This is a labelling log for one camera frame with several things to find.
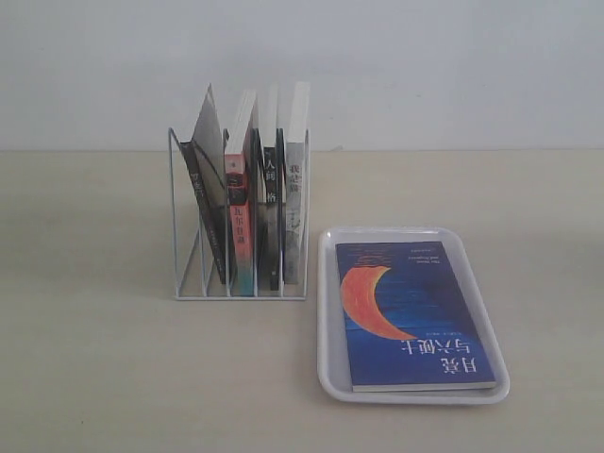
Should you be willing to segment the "blue moon cover book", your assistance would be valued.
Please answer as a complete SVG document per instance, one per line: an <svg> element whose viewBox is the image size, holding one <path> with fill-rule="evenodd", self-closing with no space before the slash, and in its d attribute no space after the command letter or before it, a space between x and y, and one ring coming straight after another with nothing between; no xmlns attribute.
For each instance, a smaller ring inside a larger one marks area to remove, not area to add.
<svg viewBox="0 0 604 453"><path fill-rule="evenodd" d="M441 242L339 243L335 252L354 391L495 386Z"/></svg>

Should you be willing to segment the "black spine book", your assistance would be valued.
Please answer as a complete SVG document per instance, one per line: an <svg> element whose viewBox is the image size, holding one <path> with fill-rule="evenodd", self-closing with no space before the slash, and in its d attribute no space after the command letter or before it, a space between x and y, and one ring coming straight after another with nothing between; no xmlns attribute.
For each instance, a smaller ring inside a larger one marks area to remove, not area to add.
<svg viewBox="0 0 604 453"><path fill-rule="evenodd" d="M280 286L280 214L281 189L280 170L282 168L277 147L279 88L273 84L269 88L266 110L260 125L261 168L264 183L263 193L263 278L265 287L278 291Z"/></svg>

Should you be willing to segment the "white grey spine book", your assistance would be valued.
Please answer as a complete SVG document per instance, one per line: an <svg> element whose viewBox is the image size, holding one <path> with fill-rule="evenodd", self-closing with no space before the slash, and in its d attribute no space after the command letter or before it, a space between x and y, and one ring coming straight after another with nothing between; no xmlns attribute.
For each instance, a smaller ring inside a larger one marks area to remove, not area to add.
<svg viewBox="0 0 604 453"><path fill-rule="evenodd" d="M307 159L309 156L310 83L297 82L285 142L285 244L283 277L286 284L299 281L306 223Z"/></svg>

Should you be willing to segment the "pink teal spine book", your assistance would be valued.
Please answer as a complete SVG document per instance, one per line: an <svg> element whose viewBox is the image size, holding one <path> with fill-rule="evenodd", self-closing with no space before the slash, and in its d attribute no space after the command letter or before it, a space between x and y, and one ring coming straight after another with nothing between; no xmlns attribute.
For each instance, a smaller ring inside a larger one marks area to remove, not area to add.
<svg viewBox="0 0 604 453"><path fill-rule="evenodd" d="M253 231L250 213L252 135L256 123L257 93L245 90L235 115L224 154L227 201L237 277L237 294L254 294Z"/></svg>

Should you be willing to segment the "dark brown book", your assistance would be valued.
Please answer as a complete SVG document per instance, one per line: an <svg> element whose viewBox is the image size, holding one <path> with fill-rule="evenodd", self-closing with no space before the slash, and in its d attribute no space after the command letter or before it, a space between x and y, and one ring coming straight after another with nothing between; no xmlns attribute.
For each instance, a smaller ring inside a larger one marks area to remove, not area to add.
<svg viewBox="0 0 604 453"><path fill-rule="evenodd" d="M188 142L179 144L222 284L227 280L223 130L209 84Z"/></svg>

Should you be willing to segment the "white plastic tray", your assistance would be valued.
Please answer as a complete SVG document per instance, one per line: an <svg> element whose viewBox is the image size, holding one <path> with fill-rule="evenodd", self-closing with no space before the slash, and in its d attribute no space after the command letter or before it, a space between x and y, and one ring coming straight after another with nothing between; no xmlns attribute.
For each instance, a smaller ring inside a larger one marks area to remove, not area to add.
<svg viewBox="0 0 604 453"><path fill-rule="evenodd" d="M475 322L496 384L490 389L356 392L352 388L335 247L339 243L439 241L445 247L462 295ZM317 257L317 372L324 390L337 400L361 404L489 405L502 401L510 377L461 238L443 227L333 227L322 233Z"/></svg>

